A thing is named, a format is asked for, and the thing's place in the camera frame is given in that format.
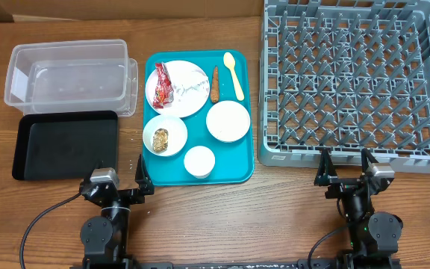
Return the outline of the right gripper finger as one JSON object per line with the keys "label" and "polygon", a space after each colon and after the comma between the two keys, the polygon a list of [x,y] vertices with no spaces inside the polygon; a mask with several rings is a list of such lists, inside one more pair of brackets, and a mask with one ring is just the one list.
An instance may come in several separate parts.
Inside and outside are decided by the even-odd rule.
{"label": "right gripper finger", "polygon": [[320,165],[315,176],[314,185],[329,186],[337,183],[338,175],[327,149],[322,150]]}
{"label": "right gripper finger", "polygon": [[369,164],[378,163],[376,158],[372,155],[372,153],[368,150],[368,148],[363,148],[361,150],[361,166],[362,171],[367,172]]}

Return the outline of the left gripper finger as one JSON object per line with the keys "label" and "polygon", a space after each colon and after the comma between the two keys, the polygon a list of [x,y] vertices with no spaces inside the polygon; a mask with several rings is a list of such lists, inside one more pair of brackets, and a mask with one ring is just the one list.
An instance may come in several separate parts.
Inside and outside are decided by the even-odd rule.
{"label": "left gripper finger", "polygon": [[154,194],[155,186],[153,185],[149,176],[149,172],[146,168],[146,163],[142,154],[140,154],[138,158],[134,181],[138,184],[138,190],[141,195],[145,196]]}
{"label": "left gripper finger", "polygon": [[87,174],[87,178],[90,179],[90,177],[92,176],[93,172],[97,169],[100,169],[103,165],[103,161],[97,161],[93,167],[91,168],[90,172]]}

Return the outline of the brown food scrap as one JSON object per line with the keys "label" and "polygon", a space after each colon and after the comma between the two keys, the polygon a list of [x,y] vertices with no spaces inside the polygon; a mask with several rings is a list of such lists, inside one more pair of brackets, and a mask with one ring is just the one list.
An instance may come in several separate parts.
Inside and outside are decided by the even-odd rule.
{"label": "brown food scrap", "polygon": [[166,129],[157,129],[153,135],[152,148],[154,152],[164,152],[168,148],[169,132]]}

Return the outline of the white bowl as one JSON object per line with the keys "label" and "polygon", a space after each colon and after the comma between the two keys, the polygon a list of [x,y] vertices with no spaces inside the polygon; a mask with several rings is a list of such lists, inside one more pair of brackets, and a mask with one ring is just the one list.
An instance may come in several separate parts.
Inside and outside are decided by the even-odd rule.
{"label": "white bowl", "polygon": [[[169,132],[168,148],[164,152],[156,153],[152,148],[152,139],[157,129]],[[182,150],[187,142],[188,132],[185,123],[178,117],[158,115],[147,122],[143,129],[143,143],[150,153],[161,157],[170,157]]]}

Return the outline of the red snack wrapper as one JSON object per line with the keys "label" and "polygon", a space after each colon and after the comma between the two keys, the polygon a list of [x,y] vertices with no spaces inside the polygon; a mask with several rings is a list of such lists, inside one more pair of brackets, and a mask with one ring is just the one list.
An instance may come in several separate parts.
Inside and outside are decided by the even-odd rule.
{"label": "red snack wrapper", "polygon": [[155,88],[155,95],[152,100],[152,105],[155,108],[164,108],[174,100],[174,90],[169,77],[166,64],[164,62],[156,63],[156,72],[158,75],[158,83]]}

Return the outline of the pink bowl with rice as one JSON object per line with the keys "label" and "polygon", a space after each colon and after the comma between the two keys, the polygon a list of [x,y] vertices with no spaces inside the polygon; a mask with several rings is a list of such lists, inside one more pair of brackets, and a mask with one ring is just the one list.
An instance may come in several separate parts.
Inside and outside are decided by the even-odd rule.
{"label": "pink bowl with rice", "polygon": [[232,143],[247,134],[251,118],[248,110],[239,102],[221,101],[208,111],[206,126],[217,140]]}

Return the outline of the white napkin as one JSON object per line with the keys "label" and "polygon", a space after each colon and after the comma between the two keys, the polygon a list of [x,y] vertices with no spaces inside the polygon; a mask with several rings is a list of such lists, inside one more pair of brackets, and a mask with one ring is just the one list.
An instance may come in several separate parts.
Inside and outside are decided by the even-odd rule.
{"label": "white napkin", "polygon": [[203,87],[208,83],[208,77],[198,71],[177,71],[169,74],[172,86],[179,96],[194,90],[204,92]]}

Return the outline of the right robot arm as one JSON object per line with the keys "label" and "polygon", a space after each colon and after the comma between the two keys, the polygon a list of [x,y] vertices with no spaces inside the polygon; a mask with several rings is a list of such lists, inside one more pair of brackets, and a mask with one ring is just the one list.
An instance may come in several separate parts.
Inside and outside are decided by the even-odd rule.
{"label": "right robot arm", "polygon": [[[403,222],[394,214],[376,212],[371,196],[377,195],[394,180],[395,172],[387,163],[378,162],[368,149],[361,150],[362,172],[357,178],[340,178],[329,151],[322,151],[320,166],[314,180],[316,186],[326,186],[325,198],[337,200],[338,214],[346,225],[319,239],[308,253],[309,268],[400,268],[400,261],[392,258],[399,249]],[[314,251],[328,238],[342,231],[349,232],[349,250],[341,250],[328,262],[313,257]]]}

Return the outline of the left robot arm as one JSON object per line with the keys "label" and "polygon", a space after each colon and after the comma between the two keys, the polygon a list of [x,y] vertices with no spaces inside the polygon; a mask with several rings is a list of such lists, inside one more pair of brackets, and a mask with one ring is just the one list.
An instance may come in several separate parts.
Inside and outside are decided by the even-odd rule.
{"label": "left robot arm", "polygon": [[127,254],[131,206],[143,204],[155,192],[143,156],[138,158],[134,181],[137,188],[119,189],[115,169],[96,167],[80,185],[86,201],[101,208],[81,227],[84,245],[83,268],[139,268],[137,260]]}

